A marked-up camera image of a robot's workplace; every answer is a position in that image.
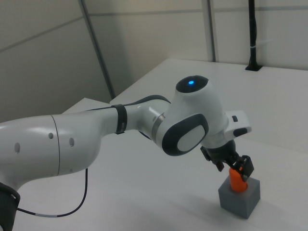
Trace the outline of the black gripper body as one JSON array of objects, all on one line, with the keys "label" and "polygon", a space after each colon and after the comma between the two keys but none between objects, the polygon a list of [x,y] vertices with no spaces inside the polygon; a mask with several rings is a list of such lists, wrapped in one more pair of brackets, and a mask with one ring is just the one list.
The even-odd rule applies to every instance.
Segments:
[{"label": "black gripper body", "polygon": [[216,162],[221,161],[230,166],[236,161],[237,158],[237,152],[235,148],[235,141],[229,141],[225,145],[222,145],[218,148],[210,149],[202,146],[200,150],[205,159],[207,161],[211,161],[214,165],[216,165]]}]

